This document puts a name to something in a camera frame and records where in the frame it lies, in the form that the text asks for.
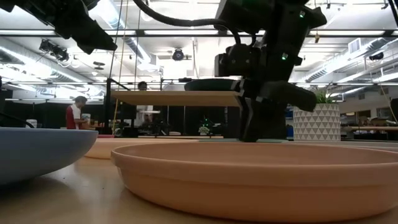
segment plate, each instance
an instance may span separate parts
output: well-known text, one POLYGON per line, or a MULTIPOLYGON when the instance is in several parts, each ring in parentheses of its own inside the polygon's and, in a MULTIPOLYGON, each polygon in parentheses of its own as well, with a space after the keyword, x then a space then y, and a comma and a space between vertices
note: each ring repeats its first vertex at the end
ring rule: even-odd
POLYGON ((255 222, 338 222, 397 205, 398 153, 239 142, 115 149, 125 186, 159 205, 255 222))
POLYGON ((94 159, 110 159, 111 151, 117 147, 133 146, 138 144, 170 143, 170 142, 192 142, 188 139, 157 139, 157 138, 116 138, 97 139, 93 147, 86 153, 86 157, 94 159))
POLYGON ((83 157, 98 132, 0 128, 0 185, 59 170, 83 157))

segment green plant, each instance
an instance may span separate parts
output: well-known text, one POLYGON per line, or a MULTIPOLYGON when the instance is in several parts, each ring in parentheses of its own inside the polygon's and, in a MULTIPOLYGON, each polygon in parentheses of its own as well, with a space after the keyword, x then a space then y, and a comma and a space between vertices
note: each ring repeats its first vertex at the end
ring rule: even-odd
POLYGON ((333 103, 333 100, 330 98, 330 94, 328 94, 329 86, 330 83, 326 87, 315 87, 314 93, 317 96, 317 103, 333 103))
POLYGON ((199 133, 205 133, 208 134, 210 132, 210 129, 206 128, 206 127, 200 127, 198 130, 199 133))

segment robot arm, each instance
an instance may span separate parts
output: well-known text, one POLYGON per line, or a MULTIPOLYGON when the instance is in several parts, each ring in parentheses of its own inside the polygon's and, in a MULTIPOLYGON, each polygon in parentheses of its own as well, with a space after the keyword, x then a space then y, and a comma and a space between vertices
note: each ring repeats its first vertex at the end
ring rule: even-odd
POLYGON ((287 104, 305 111, 313 111, 316 106, 314 93, 288 83, 294 65, 301 65, 298 55, 308 32, 326 24, 320 8, 310 9, 305 3, 283 0, 220 2, 218 19, 248 34, 255 35, 260 29, 266 31, 259 47, 235 44, 215 59, 217 77, 242 76, 231 87, 239 93, 239 138, 242 141, 284 139, 287 104))
POLYGON ((88 15, 99 0, 4 0, 0 8, 11 12, 15 6, 29 12, 64 39, 72 38, 79 48, 91 54, 94 49, 116 50, 117 45, 98 23, 88 15))

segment pink dish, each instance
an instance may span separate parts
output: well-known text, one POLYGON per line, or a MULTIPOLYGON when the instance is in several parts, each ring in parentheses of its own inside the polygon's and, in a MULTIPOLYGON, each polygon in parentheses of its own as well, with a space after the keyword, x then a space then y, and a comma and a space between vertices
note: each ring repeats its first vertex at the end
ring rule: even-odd
POLYGON ((398 153, 296 144, 189 142, 112 152, 126 187, 189 213, 320 223, 386 212, 398 201, 398 153))

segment black bowl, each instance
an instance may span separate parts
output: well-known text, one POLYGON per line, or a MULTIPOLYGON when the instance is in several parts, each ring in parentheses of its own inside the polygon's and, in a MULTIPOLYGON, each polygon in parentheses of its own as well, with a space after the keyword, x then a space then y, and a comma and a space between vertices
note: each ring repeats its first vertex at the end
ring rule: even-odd
POLYGON ((185 84, 185 91, 231 91, 234 80, 224 78, 208 78, 195 80, 185 84))

